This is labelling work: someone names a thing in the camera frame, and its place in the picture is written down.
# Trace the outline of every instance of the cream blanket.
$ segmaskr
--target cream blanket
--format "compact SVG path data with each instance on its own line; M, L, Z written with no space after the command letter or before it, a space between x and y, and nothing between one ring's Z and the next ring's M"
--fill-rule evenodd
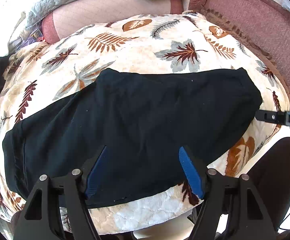
M288 110L277 77L254 54L200 14L140 15L109 24L88 25L56 44L31 44L11 56L0 94L0 217L9 221L25 204L9 191L2 141L16 122L73 94L110 67L140 74L189 73L243 67L261 92L261 109ZM208 167L235 176L279 129L255 119L243 137ZM162 223L198 204L189 186L89 212L100 234L119 233ZM66 208L64 228L70 231Z

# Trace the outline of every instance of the brown ruffled trim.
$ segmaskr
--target brown ruffled trim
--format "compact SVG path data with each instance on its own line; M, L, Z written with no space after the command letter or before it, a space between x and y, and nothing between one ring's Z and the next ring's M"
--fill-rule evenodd
M254 42L252 42L250 38L248 37L248 35L245 35L235 24L232 24L229 20L223 17L223 15L220 14L219 12L213 9L206 9L204 7L202 7L200 11L198 12L204 15L207 21L221 27L228 34L233 36L236 40L238 40L246 48L248 48L254 55L256 55L266 65L266 67L268 67L273 72L273 74L281 82L281 84L283 85L286 91L288 99L290 101L290 90L288 86L286 85L285 78L277 70L276 62L273 59L271 54L267 53L266 51L261 49L259 46L257 46Z

